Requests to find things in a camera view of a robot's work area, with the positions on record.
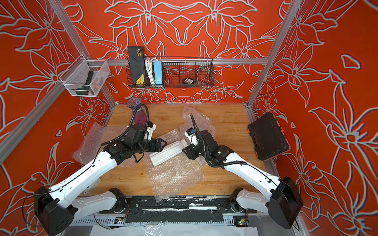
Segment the white ribbed ceramic vase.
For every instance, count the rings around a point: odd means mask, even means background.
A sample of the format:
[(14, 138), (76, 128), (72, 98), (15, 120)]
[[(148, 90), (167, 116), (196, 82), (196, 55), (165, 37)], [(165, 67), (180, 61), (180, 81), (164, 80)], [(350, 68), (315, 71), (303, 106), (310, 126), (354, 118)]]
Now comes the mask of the white ribbed ceramic vase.
[(173, 142), (167, 145), (161, 152), (155, 152), (150, 154), (150, 160), (154, 167), (170, 160), (171, 158), (182, 153), (182, 149), (188, 146), (187, 141), (182, 139), (181, 141)]

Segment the bubble roll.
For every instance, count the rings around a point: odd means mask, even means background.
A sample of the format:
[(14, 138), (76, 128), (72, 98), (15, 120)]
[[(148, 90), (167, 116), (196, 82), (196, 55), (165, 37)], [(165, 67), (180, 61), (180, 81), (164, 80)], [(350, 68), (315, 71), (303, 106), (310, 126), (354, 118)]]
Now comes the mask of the bubble roll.
[(183, 153), (154, 167), (150, 155), (144, 157), (153, 195), (157, 203), (163, 199), (182, 195), (187, 188), (199, 183), (204, 173), (197, 161), (189, 160)]

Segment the purple glass vase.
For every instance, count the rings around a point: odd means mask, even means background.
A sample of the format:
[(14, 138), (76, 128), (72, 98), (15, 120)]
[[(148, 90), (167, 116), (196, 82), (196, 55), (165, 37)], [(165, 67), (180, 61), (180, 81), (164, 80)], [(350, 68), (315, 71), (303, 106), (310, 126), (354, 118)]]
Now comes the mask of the purple glass vase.
[(145, 125), (147, 122), (147, 113), (142, 106), (142, 99), (134, 97), (128, 100), (127, 106), (132, 110), (132, 124)]

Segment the bubble bundle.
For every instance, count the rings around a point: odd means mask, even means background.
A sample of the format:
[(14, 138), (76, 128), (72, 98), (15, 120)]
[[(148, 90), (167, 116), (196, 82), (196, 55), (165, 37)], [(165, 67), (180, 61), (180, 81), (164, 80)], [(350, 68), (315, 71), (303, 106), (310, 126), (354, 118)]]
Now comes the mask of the bubble bundle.
[(215, 137), (216, 128), (214, 127), (212, 121), (203, 113), (189, 106), (185, 106), (182, 113), (184, 124), (182, 124), (179, 127), (179, 131), (182, 135), (185, 135), (185, 132), (189, 128), (193, 128), (193, 122), (192, 122), (190, 114), (193, 115), (195, 122), (200, 131), (207, 130), (213, 137)]

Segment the bubble wrap sheet of vase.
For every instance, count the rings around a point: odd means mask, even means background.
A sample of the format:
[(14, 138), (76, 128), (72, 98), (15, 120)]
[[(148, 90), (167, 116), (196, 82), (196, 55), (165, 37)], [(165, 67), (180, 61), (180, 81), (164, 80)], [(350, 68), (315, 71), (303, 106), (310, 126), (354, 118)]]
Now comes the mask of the bubble wrap sheet of vase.
[(101, 126), (99, 124), (93, 125), (86, 134), (84, 141), (79, 146), (79, 149), (73, 153), (73, 159), (83, 166), (93, 160), (100, 148), (100, 145), (106, 141), (113, 140), (121, 135), (127, 126)]

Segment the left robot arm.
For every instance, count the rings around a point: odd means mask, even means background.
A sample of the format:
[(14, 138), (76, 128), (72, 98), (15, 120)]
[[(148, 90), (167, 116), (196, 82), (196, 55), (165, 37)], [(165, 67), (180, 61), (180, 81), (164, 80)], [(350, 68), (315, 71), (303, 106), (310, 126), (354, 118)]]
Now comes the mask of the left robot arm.
[(56, 236), (72, 222), (97, 212), (110, 210), (122, 213), (130, 209), (125, 195), (117, 188), (91, 196), (79, 195), (100, 177), (137, 154), (161, 152), (167, 142), (153, 138), (156, 125), (149, 120), (136, 124), (131, 119), (118, 137), (100, 145), (96, 157), (80, 170), (49, 188), (41, 187), (33, 194), (34, 214), (46, 233)]

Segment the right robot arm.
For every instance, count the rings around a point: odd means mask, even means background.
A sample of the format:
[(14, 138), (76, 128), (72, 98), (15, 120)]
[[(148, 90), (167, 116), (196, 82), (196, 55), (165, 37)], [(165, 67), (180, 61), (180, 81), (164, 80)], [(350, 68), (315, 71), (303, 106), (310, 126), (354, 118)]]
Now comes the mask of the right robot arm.
[(303, 207), (294, 181), (289, 177), (282, 179), (269, 174), (244, 160), (231, 148), (218, 145), (211, 133), (201, 131), (194, 116), (190, 117), (193, 126), (185, 133), (190, 145), (183, 149), (188, 159), (203, 156), (210, 167), (222, 168), (244, 179), (262, 195), (238, 188), (231, 195), (231, 200), (242, 209), (267, 213), (278, 225), (291, 229)]

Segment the black plastic tool case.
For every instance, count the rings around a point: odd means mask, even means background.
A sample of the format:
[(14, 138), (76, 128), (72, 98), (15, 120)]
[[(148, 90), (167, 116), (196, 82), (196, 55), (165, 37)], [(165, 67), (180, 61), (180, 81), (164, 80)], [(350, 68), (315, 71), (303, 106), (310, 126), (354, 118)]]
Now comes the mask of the black plastic tool case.
[(265, 113), (248, 125), (257, 157), (261, 161), (269, 160), (291, 150), (291, 146), (279, 125), (270, 112)]

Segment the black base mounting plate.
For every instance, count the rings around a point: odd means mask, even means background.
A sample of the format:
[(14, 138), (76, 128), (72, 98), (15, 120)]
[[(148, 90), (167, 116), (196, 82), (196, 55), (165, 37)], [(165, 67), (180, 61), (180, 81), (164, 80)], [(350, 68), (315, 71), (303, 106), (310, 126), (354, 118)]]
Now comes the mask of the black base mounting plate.
[(120, 213), (103, 210), (96, 214), (106, 225), (209, 224), (237, 226), (257, 213), (253, 209), (233, 209), (228, 196), (175, 196), (156, 202), (153, 196), (127, 197)]

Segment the small black device in basket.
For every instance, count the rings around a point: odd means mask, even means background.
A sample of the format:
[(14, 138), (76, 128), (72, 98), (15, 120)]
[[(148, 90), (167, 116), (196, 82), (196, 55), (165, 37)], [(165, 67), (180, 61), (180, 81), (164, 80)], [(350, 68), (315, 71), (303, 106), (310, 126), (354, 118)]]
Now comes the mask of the small black device in basket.
[(186, 86), (186, 87), (191, 87), (195, 84), (195, 80), (192, 79), (192, 78), (185, 78), (183, 80), (183, 85)]

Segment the light blue box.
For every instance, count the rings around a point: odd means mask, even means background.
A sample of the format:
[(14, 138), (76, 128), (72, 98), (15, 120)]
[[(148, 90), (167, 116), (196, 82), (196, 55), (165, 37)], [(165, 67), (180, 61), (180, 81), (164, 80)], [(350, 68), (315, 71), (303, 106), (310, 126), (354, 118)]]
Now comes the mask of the light blue box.
[(159, 61), (155, 61), (153, 63), (154, 66), (154, 74), (155, 74), (155, 84), (158, 86), (163, 85), (163, 78), (162, 78), (162, 63)]

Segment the black box with yellow label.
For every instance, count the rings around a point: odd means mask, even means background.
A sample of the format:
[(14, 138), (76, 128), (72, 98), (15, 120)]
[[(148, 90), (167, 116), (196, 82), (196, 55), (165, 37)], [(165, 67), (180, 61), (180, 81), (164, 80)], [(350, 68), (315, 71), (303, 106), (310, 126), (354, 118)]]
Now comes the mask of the black box with yellow label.
[(132, 73), (132, 85), (136, 88), (146, 86), (145, 61), (143, 47), (130, 46), (128, 48), (129, 63)]

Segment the clear plastic wall bin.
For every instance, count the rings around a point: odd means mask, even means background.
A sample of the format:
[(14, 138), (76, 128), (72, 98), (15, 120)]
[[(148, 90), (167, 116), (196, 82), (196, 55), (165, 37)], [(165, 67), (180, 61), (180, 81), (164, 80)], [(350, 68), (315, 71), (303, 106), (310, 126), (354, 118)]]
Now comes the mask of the clear plastic wall bin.
[[(89, 71), (93, 71), (88, 95), (77, 95), (76, 89), (85, 84)], [(108, 62), (105, 60), (88, 60), (83, 55), (78, 56), (59, 76), (65, 89), (72, 96), (97, 97), (110, 74)]]

